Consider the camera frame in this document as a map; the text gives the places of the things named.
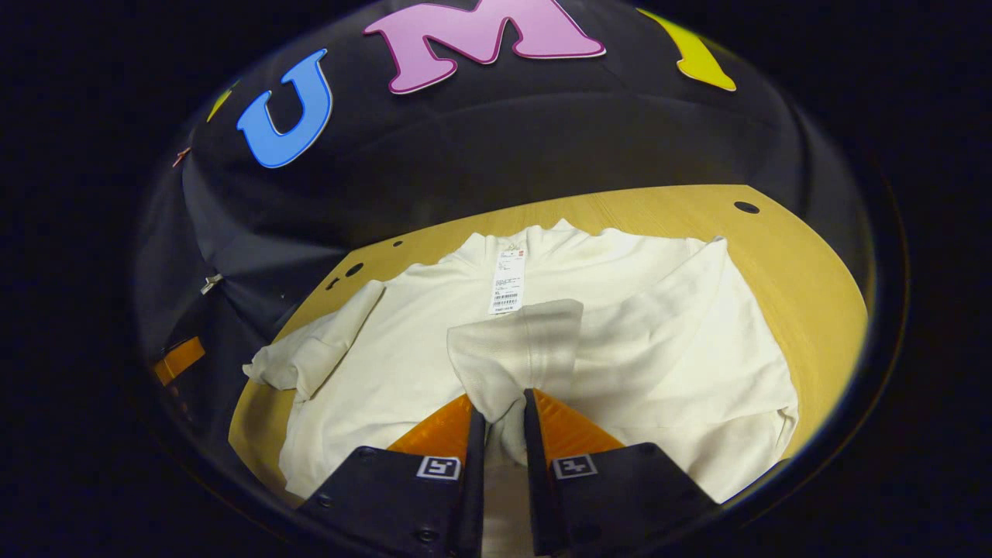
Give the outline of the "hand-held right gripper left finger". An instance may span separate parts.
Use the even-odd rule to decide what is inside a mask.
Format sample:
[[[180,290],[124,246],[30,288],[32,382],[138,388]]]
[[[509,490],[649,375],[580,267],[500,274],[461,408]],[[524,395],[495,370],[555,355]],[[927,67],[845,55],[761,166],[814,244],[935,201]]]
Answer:
[[[346,557],[478,557],[485,436],[457,396],[389,447],[357,447],[300,512]]]

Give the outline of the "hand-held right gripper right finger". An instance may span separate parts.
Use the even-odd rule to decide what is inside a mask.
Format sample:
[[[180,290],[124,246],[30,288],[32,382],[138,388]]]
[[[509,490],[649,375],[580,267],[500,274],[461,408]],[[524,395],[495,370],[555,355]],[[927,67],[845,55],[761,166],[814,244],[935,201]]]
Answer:
[[[641,557],[722,510],[655,443],[626,445],[543,390],[524,395],[537,556]]]

